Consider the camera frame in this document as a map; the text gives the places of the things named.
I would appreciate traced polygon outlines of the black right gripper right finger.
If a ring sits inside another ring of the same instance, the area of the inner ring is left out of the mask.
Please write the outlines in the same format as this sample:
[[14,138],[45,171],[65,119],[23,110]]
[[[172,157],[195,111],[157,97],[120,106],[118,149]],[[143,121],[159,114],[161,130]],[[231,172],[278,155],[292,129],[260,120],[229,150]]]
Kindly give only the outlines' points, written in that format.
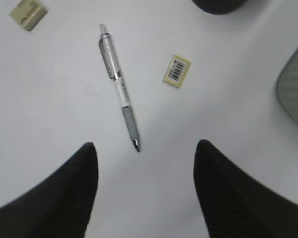
[[197,144],[194,184],[211,238],[298,238],[298,205],[249,176],[206,139]]

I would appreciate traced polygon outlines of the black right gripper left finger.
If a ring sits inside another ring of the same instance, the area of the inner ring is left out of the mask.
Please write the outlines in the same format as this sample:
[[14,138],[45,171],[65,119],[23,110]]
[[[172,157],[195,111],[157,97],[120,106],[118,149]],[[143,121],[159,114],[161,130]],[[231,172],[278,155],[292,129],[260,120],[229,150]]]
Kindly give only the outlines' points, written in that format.
[[40,184],[0,208],[0,238],[83,238],[98,189],[95,146],[85,143]]

